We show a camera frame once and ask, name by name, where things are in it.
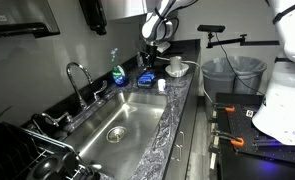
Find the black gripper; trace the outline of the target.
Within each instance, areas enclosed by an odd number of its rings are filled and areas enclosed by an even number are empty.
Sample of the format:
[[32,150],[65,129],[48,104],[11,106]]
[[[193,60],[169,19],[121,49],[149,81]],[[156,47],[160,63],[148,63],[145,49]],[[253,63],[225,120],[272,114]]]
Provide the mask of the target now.
[[158,56],[158,44],[155,41],[146,42],[146,65],[148,68],[154,67],[154,62]]

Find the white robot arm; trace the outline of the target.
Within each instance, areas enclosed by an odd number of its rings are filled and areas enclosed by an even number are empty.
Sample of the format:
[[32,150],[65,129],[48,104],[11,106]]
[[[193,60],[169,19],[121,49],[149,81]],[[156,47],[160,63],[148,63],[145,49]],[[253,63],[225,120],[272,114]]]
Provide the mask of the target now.
[[142,36],[146,42],[148,68],[154,66],[157,44],[170,38],[174,34],[173,23],[167,16],[176,10],[189,7],[198,0],[159,0],[154,10],[147,14],[142,27]]

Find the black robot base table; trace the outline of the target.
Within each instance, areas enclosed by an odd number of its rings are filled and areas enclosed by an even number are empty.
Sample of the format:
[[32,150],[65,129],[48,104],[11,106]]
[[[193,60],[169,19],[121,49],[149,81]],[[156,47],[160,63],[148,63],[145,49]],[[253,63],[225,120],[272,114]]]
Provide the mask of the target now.
[[244,139],[243,147],[219,140],[218,180],[295,180],[295,147],[260,132],[246,112],[258,111],[261,95],[218,93],[217,103],[235,107],[235,112],[217,110],[218,130]]

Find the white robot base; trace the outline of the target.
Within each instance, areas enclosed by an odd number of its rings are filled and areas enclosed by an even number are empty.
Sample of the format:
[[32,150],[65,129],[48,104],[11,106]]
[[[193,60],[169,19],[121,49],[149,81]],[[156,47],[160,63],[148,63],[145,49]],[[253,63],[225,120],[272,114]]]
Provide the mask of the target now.
[[280,42],[280,53],[253,125],[284,145],[295,146],[295,0],[266,0]]

